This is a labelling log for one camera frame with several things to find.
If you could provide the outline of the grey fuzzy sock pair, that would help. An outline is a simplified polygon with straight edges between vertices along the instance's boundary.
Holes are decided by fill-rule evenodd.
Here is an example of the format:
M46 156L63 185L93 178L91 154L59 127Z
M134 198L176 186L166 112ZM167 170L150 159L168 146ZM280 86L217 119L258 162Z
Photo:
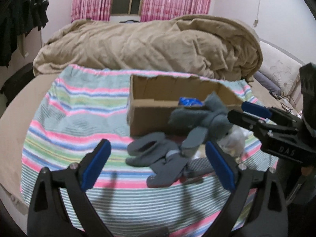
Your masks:
M168 125L187 133L181 144L182 155L191 158L201 144L209 140L218 141L227 136L232 129L228 112L216 92L207 96L202 109L175 109L170 114Z

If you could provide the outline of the beige floral pillow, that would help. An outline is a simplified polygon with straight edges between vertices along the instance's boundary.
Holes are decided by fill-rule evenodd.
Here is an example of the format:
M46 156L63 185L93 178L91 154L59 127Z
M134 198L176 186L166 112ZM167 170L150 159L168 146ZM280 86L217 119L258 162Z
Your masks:
M254 78L276 96L298 100L300 91L299 69L303 62L270 42L259 42L263 61Z

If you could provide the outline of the blue plastic package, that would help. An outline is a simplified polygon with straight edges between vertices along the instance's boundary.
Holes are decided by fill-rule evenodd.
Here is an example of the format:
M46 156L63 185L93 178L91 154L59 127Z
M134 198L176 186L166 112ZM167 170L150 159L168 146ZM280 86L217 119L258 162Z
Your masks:
M203 102L193 97L180 97L178 101L179 106L203 106Z

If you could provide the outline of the tan rumpled blanket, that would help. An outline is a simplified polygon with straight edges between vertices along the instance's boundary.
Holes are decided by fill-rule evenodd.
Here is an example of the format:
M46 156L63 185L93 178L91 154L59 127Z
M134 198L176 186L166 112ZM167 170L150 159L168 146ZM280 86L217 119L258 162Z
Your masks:
M33 60L33 72L60 73L77 64L252 81L262 61L256 32L239 20L203 14L144 23L81 19L49 38Z

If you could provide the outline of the striped pastel towel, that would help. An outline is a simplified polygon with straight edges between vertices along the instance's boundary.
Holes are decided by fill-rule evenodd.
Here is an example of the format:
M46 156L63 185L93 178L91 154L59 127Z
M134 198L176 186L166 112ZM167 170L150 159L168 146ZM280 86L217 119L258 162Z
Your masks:
M214 174L168 188L148 188L148 167L128 166L127 124L132 70L93 70L67 66L49 83L28 128L22 152L21 195L31 201L40 169L67 168L98 145L111 143L111 155L87 196L115 236L138 236L166 226L171 236L201 236L229 193Z

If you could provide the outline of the brown cardboard box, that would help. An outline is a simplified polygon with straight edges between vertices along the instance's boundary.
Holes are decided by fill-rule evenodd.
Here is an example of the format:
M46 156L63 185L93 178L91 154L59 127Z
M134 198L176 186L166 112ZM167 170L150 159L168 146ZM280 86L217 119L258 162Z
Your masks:
M131 75L127 114L130 135L143 136L152 132L185 134L187 130L168 125L169 116L179 107L181 97L196 98L203 102L215 92L229 110L240 110L242 99L226 83L182 73Z

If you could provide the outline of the dark hanging clothes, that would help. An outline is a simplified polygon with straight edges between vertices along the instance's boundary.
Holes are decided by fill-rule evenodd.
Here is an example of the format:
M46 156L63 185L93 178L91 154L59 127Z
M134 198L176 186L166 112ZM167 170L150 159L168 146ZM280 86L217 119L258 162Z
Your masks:
M48 6L49 0L11 0L1 15L1 66L9 66L16 50L26 56L26 36L46 27Z

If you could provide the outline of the left pink curtain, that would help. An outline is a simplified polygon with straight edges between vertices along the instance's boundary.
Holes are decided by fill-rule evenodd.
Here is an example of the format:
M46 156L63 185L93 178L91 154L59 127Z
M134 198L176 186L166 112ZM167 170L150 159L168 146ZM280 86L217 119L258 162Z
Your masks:
M109 21L112 0L72 0L71 21L92 19Z

